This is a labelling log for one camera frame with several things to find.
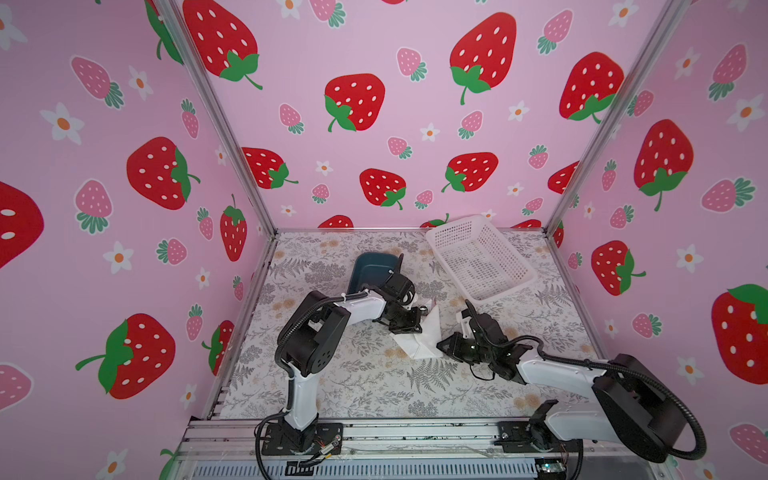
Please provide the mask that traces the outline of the white paper napkin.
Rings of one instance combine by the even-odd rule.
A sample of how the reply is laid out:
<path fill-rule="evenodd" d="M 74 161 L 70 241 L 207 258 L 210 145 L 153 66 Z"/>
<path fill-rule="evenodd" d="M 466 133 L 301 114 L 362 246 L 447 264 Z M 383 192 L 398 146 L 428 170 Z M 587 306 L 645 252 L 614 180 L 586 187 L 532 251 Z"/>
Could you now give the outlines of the white paper napkin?
<path fill-rule="evenodd" d="M 434 299 L 428 303 L 428 314 L 422 318 L 420 326 L 421 333 L 391 333 L 390 337 L 411 359 L 443 358 L 444 354 L 437 348 L 441 341 L 441 323 L 440 309 Z"/>

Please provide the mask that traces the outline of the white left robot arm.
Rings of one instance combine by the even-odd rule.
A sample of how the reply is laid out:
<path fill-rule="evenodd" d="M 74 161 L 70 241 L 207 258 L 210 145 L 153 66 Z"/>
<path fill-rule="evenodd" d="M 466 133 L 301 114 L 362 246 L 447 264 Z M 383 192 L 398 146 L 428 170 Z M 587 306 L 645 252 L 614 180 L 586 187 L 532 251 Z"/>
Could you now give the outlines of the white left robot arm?
<path fill-rule="evenodd" d="M 274 354 L 288 378 L 282 423 L 300 434 L 315 428 L 319 375 L 348 326 L 370 321 L 384 325 L 391 334 L 416 334 L 430 310 L 419 303 L 415 284 L 395 271 L 378 285 L 364 283 L 335 297 L 317 290 L 307 294 L 279 333 Z"/>

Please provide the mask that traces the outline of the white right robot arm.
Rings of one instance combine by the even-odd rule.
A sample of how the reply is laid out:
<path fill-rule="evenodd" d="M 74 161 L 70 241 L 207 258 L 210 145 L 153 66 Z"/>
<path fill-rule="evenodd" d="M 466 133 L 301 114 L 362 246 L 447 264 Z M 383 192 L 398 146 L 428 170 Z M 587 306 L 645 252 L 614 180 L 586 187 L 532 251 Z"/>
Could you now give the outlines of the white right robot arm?
<path fill-rule="evenodd" d="M 538 385 L 584 398 L 582 404 L 543 402 L 529 417 L 524 438 L 538 451 L 571 441 L 620 443 L 638 457 L 695 461 L 707 452 L 706 435 L 692 410 L 639 360 L 573 359 L 548 353 L 534 335 L 508 338 L 499 323 L 468 303 L 461 329 L 437 349 L 469 366 L 484 364 L 492 378 Z"/>

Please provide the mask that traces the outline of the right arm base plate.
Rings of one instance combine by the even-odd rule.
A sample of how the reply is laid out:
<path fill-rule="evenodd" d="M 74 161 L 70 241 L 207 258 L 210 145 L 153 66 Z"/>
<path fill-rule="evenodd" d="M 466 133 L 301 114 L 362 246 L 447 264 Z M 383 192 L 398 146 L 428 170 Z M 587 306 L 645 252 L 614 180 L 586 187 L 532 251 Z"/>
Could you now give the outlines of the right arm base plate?
<path fill-rule="evenodd" d="M 502 421 L 497 424 L 497 430 L 493 444 L 505 453 L 560 454 L 577 453 L 579 450 L 577 440 L 560 440 L 543 423 L 531 426 L 527 421 Z"/>

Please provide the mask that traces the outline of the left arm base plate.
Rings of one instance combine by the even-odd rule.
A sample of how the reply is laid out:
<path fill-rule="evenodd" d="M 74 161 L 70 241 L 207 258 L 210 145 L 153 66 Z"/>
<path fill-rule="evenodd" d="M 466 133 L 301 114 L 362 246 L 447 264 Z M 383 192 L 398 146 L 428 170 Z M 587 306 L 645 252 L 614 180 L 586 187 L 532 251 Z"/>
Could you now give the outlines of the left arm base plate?
<path fill-rule="evenodd" d="M 331 446 L 332 454 L 341 452 L 344 432 L 342 423 L 311 424 L 300 431 L 285 422 L 270 423 L 260 435 L 260 453 L 265 456 L 315 455 L 322 447 Z"/>

